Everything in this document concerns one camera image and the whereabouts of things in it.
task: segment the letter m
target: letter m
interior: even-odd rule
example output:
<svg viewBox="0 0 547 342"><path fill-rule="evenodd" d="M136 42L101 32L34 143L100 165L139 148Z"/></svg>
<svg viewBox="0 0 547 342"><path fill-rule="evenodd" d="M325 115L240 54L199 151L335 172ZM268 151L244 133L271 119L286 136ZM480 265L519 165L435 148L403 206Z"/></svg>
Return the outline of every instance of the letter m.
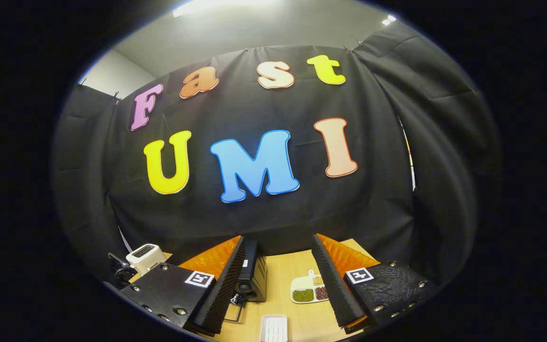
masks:
<svg viewBox="0 0 547 342"><path fill-rule="evenodd" d="M267 193L277 195L297 190L299 181L292 176L286 145L290 138L291 134L285 130L263 134L254 159L250 158L235 139L213 143L210 146L210 153L219 158L225 189L221 200L230 203L246 198L246 191L239 188L238 179L252 195L260 195L266 172L269 176L269 184L265 187Z"/></svg>

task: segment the white tray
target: white tray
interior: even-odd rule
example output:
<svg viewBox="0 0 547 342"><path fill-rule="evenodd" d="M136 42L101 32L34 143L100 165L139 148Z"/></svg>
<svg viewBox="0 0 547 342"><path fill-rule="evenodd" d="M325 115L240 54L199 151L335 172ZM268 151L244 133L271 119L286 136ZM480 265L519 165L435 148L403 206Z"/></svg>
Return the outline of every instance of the white tray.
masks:
<svg viewBox="0 0 547 342"><path fill-rule="evenodd" d="M315 289L319 287L324 287L324 285L313 285L313 278L315 277L322 277L321 275L315 275L313 274L313 270L310 270L308 272L307 277L298 277L291 281L291 301L297 304L307 304L307 303L316 303L316 302L322 302L327 301L326 299L317 299L315 296ZM311 290L313 291L313 301L310 302L297 302L292 297L293 291L304 291L304 290Z"/></svg>
<svg viewBox="0 0 547 342"><path fill-rule="evenodd" d="M260 342L288 342L288 319L284 314L266 314L261 319Z"/></svg>

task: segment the green beans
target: green beans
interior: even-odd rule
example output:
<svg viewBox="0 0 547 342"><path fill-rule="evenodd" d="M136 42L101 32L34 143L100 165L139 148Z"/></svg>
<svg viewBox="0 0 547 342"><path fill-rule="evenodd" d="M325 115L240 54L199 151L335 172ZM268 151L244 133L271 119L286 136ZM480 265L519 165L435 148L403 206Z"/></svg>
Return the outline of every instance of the green beans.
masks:
<svg viewBox="0 0 547 342"><path fill-rule="evenodd" d="M308 288L307 290L294 290L292 292L292 298L296 302L305 303L313 301L313 290Z"/></svg>

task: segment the wooden table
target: wooden table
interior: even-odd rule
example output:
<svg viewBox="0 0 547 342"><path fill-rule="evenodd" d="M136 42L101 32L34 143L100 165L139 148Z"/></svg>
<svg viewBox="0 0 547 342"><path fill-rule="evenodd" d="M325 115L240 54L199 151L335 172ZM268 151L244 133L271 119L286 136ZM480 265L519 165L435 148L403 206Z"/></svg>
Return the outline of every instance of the wooden table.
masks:
<svg viewBox="0 0 547 342"><path fill-rule="evenodd" d="M345 240L344 245L352 247L367 256L354 239ZM223 321L221 333L215 337L202 335L217 342L258 342L261 334L261 318L266 314L284 314L288 318L289 342L332 342L348 336L335 319L330 301L309 304L296 304L291 301L291 281L296 277L305 277L309 270L320 274L311 251L301 251L286 255L265 257L267 262L267 298L262 303L247 302L242 310L239 322ZM135 275L130 282L138 279ZM237 317L237 306L230 305L226 318Z"/></svg>

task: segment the orange letter a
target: orange letter a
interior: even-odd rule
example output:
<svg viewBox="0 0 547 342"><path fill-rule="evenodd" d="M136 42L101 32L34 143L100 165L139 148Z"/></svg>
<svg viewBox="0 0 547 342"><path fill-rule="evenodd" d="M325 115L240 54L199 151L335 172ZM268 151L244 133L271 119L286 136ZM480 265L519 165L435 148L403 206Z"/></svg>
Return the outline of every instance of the orange letter a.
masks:
<svg viewBox="0 0 547 342"><path fill-rule="evenodd" d="M217 86L219 79L215 77L215 72L214 67L207 66L187 75L183 80L185 85L180 89L179 95L181 99L186 99L200 91L208 91Z"/></svg>

